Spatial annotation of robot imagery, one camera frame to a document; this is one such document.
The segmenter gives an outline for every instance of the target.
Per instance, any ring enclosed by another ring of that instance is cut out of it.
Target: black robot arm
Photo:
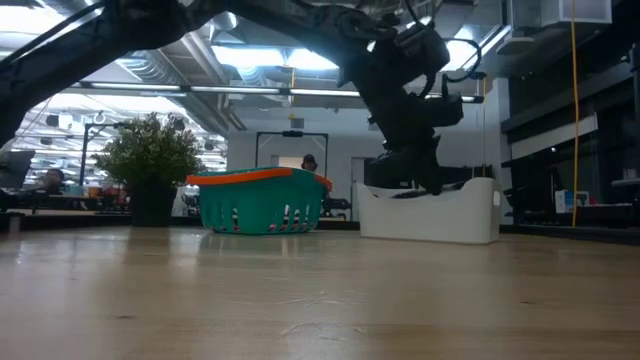
[[[407,94],[404,85],[423,74],[433,76],[449,62],[442,38],[431,27],[398,33],[392,24],[355,9],[292,2],[298,10],[286,14],[268,1],[194,0],[184,7],[178,0],[105,0],[101,15],[0,62],[0,143],[14,136],[29,109],[127,52],[168,45],[231,11],[293,37],[338,65],[339,83],[353,82],[372,114],[369,121],[387,140],[388,152],[376,163],[380,178],[404,174],[439,193],[433,127],[457,123],[462,102],[455,95],[425,100]]]

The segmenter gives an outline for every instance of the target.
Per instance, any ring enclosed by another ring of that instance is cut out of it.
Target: computer monitor
[[[0,153],[0,188],[22,188],[35,154],[33,150]]]

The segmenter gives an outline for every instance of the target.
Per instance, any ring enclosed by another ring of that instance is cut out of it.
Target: white container
[[[415,199],[385,196],[406,191],[357,184],[361,235],[461,244],[489,244],[498,240],[502,194],[495,180],[472,179],[462,189],[439,196]]]

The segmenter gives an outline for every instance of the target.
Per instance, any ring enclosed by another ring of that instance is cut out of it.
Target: teal basket
[[[305,233],[320,219],[331,183],[312,172],[258,168],[206,172],[187,182],[200,186],[202,223],[216,233]]]

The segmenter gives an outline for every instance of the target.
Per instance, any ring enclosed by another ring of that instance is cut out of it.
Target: plant pot
[[[131,223],[138,227],[167,227],[176,188],[156,184],[140,184],[131,189]]]

